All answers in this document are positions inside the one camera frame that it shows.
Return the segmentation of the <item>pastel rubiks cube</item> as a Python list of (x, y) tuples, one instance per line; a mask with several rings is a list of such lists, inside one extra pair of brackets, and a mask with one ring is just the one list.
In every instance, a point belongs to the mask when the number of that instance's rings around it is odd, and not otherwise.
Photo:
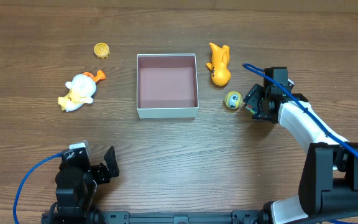
[(252, 114), (255, 114), (255, 111), (251, 105), (246, 105), (246, 109), (249, 110)]

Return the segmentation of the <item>orange rubber duck toy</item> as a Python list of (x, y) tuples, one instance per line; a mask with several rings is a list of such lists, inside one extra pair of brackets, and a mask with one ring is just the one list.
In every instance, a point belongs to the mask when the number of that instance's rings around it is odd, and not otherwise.
[(211, 79), (217, 86), (225, 86), (231, 79), (231, 73), (227, 66), (230, 61), (230, 47), (218, 45), (210, 42), (212, 55), (211, 61), (206, 63), (206, 67), (211, 71)]

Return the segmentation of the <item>white box pink interior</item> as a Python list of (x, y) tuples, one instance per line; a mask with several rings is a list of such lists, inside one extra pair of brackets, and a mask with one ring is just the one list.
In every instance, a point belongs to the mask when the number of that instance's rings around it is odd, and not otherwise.
[(137, 55), (136, 108), (140, 119), (196, 118), (195, 54)]

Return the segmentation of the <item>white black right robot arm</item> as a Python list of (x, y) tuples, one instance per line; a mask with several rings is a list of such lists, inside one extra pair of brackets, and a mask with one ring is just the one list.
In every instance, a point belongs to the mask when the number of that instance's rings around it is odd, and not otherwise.
[(340, 223), (358, 217), (358, 142), (336, 134), (291, 84), (255, 84), (244, 97), (253, 119), (277, 123), (305, 150), (298, 193), (264, 205), (260, 223)]

